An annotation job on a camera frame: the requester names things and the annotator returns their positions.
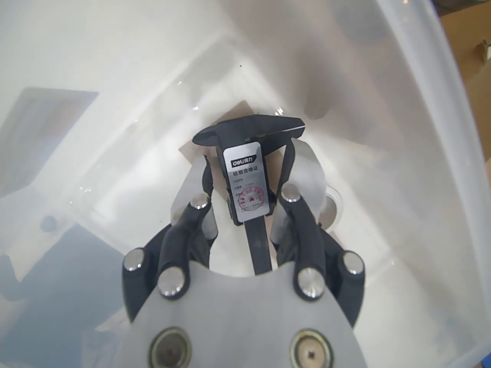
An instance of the screw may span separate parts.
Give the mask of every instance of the screw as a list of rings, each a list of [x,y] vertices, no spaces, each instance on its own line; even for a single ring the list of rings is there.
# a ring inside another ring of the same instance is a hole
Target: screw
[[[302,330],[293,338],[290,358],[295,368],[330,368],[333,365],[328,341],[315,330]]]
[[[284,183],[281,187],[281,196],[286,202],[296,202],[302,197],[297,186],[290,182]]]
[[[186,276],[180,267],[169,267],[161,272],[157,280],[157,287],[161,295],[172,298],[184,287]]]
[[[297,275],[300,290],[311,299],[318,299],[324,294],[326,284],[324,277],[315,268],[303,268]]]
[[[145,251],[142,248],[133,249],[123,259],[123,267],[126,271],[136,271],[142,268],[144,259]]]
[[[198,210],[207,207],[209,203],[210,203],[210,197],[205,192],[196,194],[195,196],[193,196],[193,199],[191,200],[191,206]]]
[[[363,260],[353,251],[347,251],[343,254],[343,263],[349,273],[353,275],[359,275],[365,271]]]
[[[185,368],[191,360],[191,343],[186,333],[172,327],[162,331],[150,346],[152,368]]]

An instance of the white surface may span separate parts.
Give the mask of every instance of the white surface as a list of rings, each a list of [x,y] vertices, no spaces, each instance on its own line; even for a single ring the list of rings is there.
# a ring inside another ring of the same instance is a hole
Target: white surface
[[[144,245],[189,170],[179,147],[246,100],[305,121],[343,198],[369,366],[468,368],[491,350],[489,192],[429,0],[0,0],[0,57],[0,122],[29,86],[99,92],[35,181],[0,199],[19,281],[63,235],[39,230],[47,214],[122,253]],[[212,201],[211,267],[250,274],[243,230]]]

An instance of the red stamp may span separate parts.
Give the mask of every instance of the red stamp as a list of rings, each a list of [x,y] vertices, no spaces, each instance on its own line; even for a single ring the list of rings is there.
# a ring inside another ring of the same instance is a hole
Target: red stamp
[[[263,190],[250,186],[239,195],[239,206],[242,210],[256,210],[264,203]]]

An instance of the metal pin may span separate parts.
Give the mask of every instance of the metal pin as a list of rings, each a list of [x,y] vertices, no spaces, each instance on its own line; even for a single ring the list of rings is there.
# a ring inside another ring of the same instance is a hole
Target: metal pin
[[[186,276],[180,267],[169,267],[162,271],[157,280],[157,287],[161,295],[172,298],[184,287]]]
[[[281,187],[281,196],[287,202],[296,202],[302,197],[297,186],[291,184],[290,182],[284,183]]]
[[[210,197],[205,192],[196,194],[195,196],[193,196],[193,199],[191,200],[191,206],[198,210],[207,207],[209,203],[210,203]]]
[[[353,251],[347,251],[344,253],[343,263],[349,273],[353,275],[358,275],[365,271],[365,264],[363,263],[363,260]]]
[[[133,249],[123,259],[123,267],[126,271],[136,271],[142,268],[144,259],[145,251],[142,248]]]
[[[320,298],[326,289],[324,277],[315,268],[307,267],[300,270],[297,281],[300,290],[311,299]]]

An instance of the plastic container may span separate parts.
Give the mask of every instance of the plastic container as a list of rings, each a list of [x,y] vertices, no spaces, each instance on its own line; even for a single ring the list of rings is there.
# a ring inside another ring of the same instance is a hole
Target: plastic container
[[[111,365],[123,254],[169,222],[179,148],[243,100],[302,118],[342,196],[369,366],[491,349],[489,190],[429,0],[0,0],[0,58],[4,365]],[[251,274],[213,200],[212,269]]]

